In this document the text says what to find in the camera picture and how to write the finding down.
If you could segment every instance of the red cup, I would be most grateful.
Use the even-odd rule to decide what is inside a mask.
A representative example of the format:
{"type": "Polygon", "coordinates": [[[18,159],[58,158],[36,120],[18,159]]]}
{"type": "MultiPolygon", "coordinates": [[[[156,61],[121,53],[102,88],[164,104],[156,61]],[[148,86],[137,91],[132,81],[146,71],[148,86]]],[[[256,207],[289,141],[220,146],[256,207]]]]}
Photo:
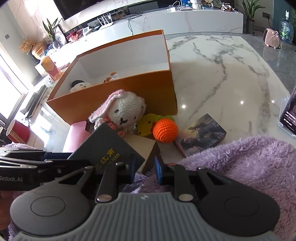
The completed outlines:
{"type": "Polygon", "coordinates": [[[30,127],[24,126],[17,120],[13,120],[6,130],[6,136],[14,143],[25,144],[29,139],[29,135],[30,127]]]}

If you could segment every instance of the human hand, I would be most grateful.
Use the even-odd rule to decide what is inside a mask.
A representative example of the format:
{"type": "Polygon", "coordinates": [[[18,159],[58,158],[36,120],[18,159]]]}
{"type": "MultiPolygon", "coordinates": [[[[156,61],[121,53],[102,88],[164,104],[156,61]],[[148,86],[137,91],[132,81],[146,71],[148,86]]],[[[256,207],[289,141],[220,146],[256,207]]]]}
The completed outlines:
{"type": "Polygon", "coordinates": [[[10,224],[10,205],[14,191],[0,191],[0,230],[5,230],[10,224]]]}

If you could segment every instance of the tv screen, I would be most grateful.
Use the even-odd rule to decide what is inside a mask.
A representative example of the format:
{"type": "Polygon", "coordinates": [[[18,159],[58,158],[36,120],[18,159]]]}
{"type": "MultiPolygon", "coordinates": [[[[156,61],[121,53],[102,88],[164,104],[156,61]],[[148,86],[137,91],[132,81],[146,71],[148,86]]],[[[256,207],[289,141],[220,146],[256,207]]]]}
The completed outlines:
{"type": "Polygon", "coordinates": [[[54,0],[64,20],[101,1],[102,0],[54,0]]]}

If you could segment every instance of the smartphone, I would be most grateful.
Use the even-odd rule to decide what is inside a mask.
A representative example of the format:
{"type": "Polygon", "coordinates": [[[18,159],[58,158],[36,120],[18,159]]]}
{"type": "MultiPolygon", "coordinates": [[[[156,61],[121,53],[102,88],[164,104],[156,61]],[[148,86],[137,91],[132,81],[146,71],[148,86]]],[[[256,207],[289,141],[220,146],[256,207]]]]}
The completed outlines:
{"type": "Polygon", "coordinates": [[[296,135],[296,86],[279,121],[287,130],[296,135]]]}

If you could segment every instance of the bunny nose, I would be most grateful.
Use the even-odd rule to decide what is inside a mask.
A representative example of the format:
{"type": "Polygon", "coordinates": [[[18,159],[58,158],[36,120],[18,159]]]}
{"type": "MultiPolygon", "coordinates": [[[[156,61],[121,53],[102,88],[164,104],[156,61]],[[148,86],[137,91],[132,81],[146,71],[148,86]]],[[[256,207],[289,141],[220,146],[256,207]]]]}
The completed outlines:
{"type": "Polygon", "coordinates": [[[127,123],[127,121],[128,121],[127,119],[126,119],[126,120],[123,120],[123,118],[121,117],[121,118],[120,118],[120,125],[121,125],[122,123],[127,123]]]}

